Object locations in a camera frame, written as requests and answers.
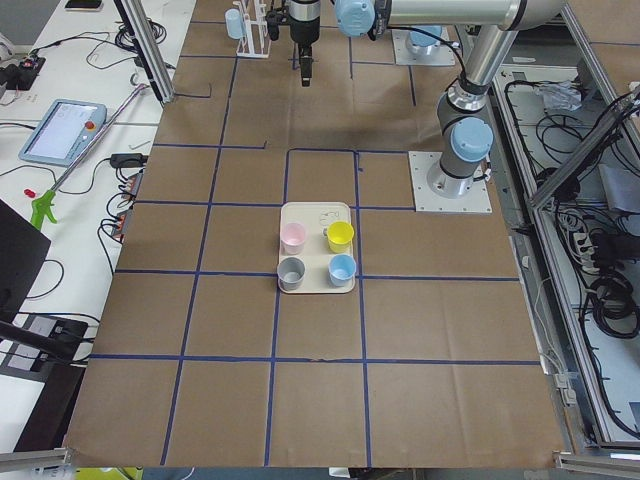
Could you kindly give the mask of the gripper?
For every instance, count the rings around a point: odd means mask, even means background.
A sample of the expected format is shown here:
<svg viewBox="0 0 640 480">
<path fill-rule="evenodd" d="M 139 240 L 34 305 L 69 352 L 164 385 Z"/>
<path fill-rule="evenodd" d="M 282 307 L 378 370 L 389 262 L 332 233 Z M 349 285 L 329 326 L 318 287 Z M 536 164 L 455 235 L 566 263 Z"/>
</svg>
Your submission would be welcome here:
<svg viewBox="0 0 640 480">
<path fill-rule="evenodd" d="M 313 51 L 311 45 L 298 45 L 298 60 L 300 66 L 301 85 L 310 87 L 313 77 Z"/>
</svg>

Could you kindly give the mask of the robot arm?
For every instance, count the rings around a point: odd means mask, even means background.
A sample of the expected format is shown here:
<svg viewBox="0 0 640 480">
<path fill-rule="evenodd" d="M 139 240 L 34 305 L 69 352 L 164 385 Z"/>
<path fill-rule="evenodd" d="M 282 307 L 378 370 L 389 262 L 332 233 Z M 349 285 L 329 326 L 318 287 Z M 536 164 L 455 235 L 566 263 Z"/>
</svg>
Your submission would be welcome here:
<svg viewBox="0 0 640 480">
<path fill-rule="evenodd" d="M 290 37 L 298 49 L 301 84 L 311 85 L 313 74 L 313 44 L 320 37 L 319 1 L 292 0 L 289 3 L 288 20 Z"/>
<path fill-rule="evenodd" d="M 388 29 L 419 25 L 479 25 L 479 36 L 461 72 L 441 97 L 437 112 L 445 147 L 427 174 L 437 195 L 457 199 L 468 193 L 474 173 L 493 144 L 493 131 L 480 113 L 496 72 L 517 34 L 542 25 L 563 1 L 336 1 L 339 29 L 347 36 L 378 37 Z"/>
</svg>

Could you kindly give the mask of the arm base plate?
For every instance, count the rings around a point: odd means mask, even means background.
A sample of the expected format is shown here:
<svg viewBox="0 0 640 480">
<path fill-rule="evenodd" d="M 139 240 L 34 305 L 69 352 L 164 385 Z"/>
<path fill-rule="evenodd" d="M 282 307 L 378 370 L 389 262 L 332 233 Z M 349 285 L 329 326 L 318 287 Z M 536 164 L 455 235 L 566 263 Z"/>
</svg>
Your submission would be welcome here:
<svg viewBox="0 0 640 480">
<path fill-rule="evenodd" d="M 409 151 L 410 176 L 418 213 L 492 213 L 487 181 L 480 166 L 468 179 L 449 177 L 441 169 L 441 152 Z"/>
<path fill-rule="evenodd" d="M 392 37 L 397 65 L 432 67 L 456 65 L 454 53 L 440 40 L 405 30 L 393 30 Z"/>
</svg>

